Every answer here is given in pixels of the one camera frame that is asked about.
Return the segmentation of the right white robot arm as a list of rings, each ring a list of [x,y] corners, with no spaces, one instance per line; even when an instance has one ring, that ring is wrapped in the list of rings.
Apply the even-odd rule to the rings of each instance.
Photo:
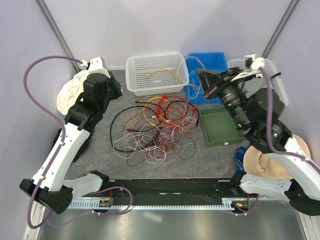
[[[235,197],[244,193],[284,200],[308,216],[320,214],[320,168],[303,151],[292,132],[279,120],[284,103],[271,86],[263,67],[228,68],[222,72],[196,69],[206,99],[220,98],[237,130],[257,150],[270,156],[291,179],[259,177],[237,171],[229,191]]]

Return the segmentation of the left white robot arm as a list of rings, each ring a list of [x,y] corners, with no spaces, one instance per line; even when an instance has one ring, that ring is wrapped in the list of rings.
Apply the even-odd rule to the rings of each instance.
[[[123,95],[121,85],[112,73],[104,67],[100,56],[90,61],[80,60],[79,64],[88,73],[82,86],[83,91],[76,97],[64,120],[41,105],[30,93],[27,77],[31,69],[49,59],[61,59],[61,56],[46,56],[33,62],[25,71],[23,86],[28,97],[44,112],[53,117],[61,131],[41,168],[30,179],[23,179],[19,188],[30,197],[27,210],[27,224],[31,229],[43,225],[32,223],[33,203],[39,203],[52,213],[61,214],[70,203],[85,195],[106,196],[113,187],[109,177],[99,171],[91,171],[83,177],[66,180],[65,175],[74,160],[88,147],[96,125],[103,119],[110,101]]]

